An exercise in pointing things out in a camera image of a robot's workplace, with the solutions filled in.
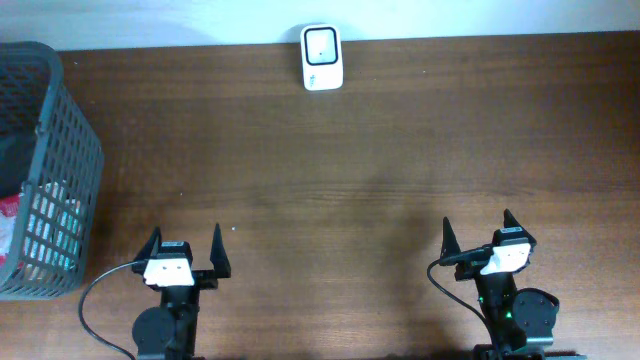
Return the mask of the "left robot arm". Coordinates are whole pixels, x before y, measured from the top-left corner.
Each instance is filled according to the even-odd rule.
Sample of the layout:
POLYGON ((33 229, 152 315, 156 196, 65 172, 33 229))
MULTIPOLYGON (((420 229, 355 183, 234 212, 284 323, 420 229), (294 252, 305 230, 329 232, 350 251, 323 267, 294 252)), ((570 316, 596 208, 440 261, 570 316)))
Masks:
POLYGON ((219 225, 214 227, 209 260, 211 268, 194 270, 189 243, 164 241, 161 230, 153 230, 132 266, 132 272, 160 294, 160 304, 143 311, 132 327, 139 359, 195 357, 200 293, 217 289, 221 279, 231 277, 219 225))

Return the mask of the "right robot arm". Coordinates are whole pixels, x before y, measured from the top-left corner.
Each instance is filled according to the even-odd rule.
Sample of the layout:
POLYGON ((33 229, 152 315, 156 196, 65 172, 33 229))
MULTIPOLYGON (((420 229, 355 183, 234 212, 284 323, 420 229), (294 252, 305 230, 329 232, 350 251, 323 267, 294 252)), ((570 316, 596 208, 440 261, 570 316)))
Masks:
POLYGON ((537 288, 516 286, 514 275, 530 264, 537 240, 506 209, 503 226, 488 244, 463 251, 448 218, 443 219, 440 256, 427 268, 430 282, 446 296, 474 313, 490 342, 472 350, 474 359, 582 359, 576 352, 549 352, 560 310, 554 295, 537 288), (436 266, 455 268, 456 281, 475 282, 478 308, 453 295, 432 275, 436 266))

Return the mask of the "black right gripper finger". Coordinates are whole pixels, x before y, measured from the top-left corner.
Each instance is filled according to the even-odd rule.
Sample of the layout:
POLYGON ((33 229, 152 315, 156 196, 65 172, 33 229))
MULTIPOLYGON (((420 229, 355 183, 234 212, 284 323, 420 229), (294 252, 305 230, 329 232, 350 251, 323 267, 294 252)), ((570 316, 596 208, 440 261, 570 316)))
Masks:
POLYGON ((503 228, 519 228, 522 229, 522 225, 516 220, 514 215, 509 209, 505 209, 503 212, 503 228))
POLYGON ((442 225, 443 240, 441 245, 440 257, 449 258, 452 256, 456 256, 461 252, 461 250, 448 217, 443 218, 442 225))

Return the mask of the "red purple tissue pack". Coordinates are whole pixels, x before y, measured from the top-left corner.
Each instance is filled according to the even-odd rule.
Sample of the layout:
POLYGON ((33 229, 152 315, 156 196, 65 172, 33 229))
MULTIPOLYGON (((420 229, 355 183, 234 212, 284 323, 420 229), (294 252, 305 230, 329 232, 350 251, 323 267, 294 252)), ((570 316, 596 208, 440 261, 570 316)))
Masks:
POLYGON ((0 228, 0 265, 4 266, 10 252, 19 211, 21 195, 15 194, 1 199, 1 228, 0 228))

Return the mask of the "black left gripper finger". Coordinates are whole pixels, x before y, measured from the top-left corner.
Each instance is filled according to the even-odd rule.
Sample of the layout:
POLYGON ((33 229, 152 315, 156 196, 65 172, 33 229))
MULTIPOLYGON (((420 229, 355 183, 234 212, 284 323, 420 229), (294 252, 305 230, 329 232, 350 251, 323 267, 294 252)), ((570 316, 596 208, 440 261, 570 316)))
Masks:
POLYGON ((157 253, 158 247, 161 245, 161 243, 162 243, 161 229, 159 226, 156 226, 153 229, 149 237, 149 240, 144 244, 142 249, 137 253, 134 260, 143 261, 143 260, 150 259, 152 256, 154 256, 157 253))
POLYGON ((224 248, 222 232, 219 223, 217 223, 214 228, 212 246, 210 251, 210 262, 213 265, 213 270, 215 273, 231 272, 231 264, 224 248))

